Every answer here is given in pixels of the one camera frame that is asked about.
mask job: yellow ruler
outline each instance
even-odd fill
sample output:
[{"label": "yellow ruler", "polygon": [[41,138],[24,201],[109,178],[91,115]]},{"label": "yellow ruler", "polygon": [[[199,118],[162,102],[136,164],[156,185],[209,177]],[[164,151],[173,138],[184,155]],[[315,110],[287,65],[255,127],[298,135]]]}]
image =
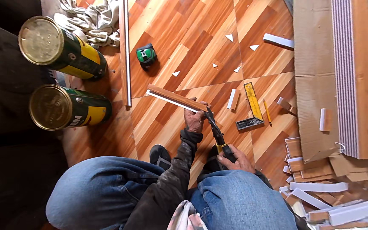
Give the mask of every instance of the yellow ruler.
[{"label": "yellow ruler", "polygon": [[238,130],[249,128],[251,126],[264,123],[262,113],[260,111],[260,107],[258,103],[258,98],[256,97],[252,82],[244,84],[244,89],[248,97],[248,101],[251,107],[253,117],[242,120],[242,121],[235,122]]}]

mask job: wood-grain flooring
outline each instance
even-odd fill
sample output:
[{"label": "wood-grain flooring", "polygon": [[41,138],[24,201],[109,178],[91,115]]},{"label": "wood-grain flooring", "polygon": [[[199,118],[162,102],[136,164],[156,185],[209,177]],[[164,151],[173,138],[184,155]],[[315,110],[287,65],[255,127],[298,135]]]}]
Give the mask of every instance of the wood-grain flooring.
[{"label": "wood-grain flooring", "polygon": [[[79,5],[94,1],[81,0]],[[197,101],[209,102],[226,142],[244,151],[277,189],[288,177],[282,172],[284,139],[298,136],[296,117],[276,104],[279,97],[296,106],[294,52],[263,43],[265,33],[293,39],[292,16],[283,0],[129,0],[132,107],[122,105],[120,56],[102,47],[109,71],[100,81],[72,78],[70,86],[108,97],[113,116],[101,125],[64,130],[69,166],[82,160],[115,155],[149,161],[154,144],[171,156],[180,145],[183,109],[145,94],[149,83]],[[225,37],[233,35],[233,42]],[[135,50],[152,43],[159,63],[143,71]],[[253,51],[251,45],[259,45]],[[180,71],[177,77],[173,72]],[[238,131],[236,121],[251,117],[243,84],[252,82],[265,120],[264,126]],[[232,89],[241,95],[235,111],[227,109]],[[269,126],[265,98],[273,127]],[[213,144],[205,122],[204,139],[191,168],[189,187],[195,186]]]}]

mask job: pencil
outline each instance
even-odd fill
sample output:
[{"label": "pencil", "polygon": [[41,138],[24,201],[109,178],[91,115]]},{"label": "pencil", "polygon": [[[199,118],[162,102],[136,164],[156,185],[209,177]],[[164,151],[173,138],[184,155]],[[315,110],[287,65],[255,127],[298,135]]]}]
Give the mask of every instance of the pencil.
[{"label": "pencil", "polygon": [[272,120],[271,120],[271,116],[269,116],[268,105],[266,104],[265,99],[263,99],[263,105],[265,105],[265,110],[266,110],[266,115],[268,116],[269,125],[272,127]]}]

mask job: green tape measure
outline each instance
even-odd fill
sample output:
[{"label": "green tape measure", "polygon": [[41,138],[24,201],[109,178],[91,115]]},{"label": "green tape measure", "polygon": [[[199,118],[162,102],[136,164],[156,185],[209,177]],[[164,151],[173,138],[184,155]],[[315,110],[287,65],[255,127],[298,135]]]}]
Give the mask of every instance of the green tape measure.
[{"label": "green tape measure", "polygon": [[136,55],[144,70],[147,70],[157,60],[156,51],[151,43],[138,48],[136,50]]}]

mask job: blue jeans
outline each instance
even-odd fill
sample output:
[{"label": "blue jeans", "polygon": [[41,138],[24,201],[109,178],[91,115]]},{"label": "blue jeans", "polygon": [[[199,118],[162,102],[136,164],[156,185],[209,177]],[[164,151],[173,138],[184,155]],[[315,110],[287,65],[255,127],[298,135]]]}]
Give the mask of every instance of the blue jeans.
[{"label": "blue jeans", "polygon": [[[156,165],[122,157],[82,161],[57,182],[46,216],[61,230],[123,227],[147,187],[163,172]],[[296,229],[279,192],[249,172],[207,174],[189,200],[210,230]]]}]

